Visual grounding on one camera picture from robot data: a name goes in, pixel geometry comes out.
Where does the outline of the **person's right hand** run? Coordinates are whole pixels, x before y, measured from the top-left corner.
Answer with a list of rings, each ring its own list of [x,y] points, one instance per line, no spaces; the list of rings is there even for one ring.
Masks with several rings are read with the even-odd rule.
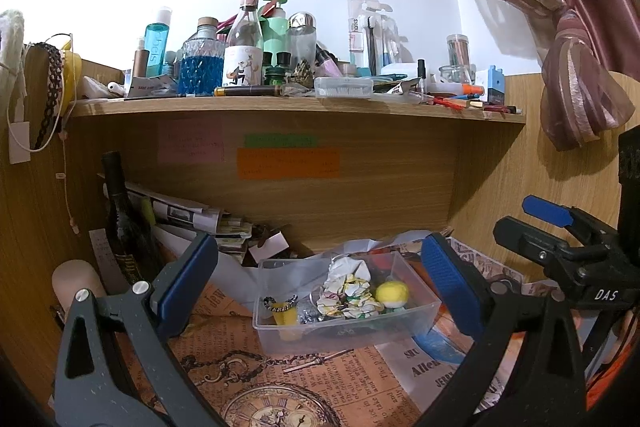
[[[601,366],[611,364],[616,355],[622,353],[626,342],[634,335],[637,329],[636,325],[631,324],[633,319],[634,310],[630,310],[612,327],[600,354],[599,364]]]

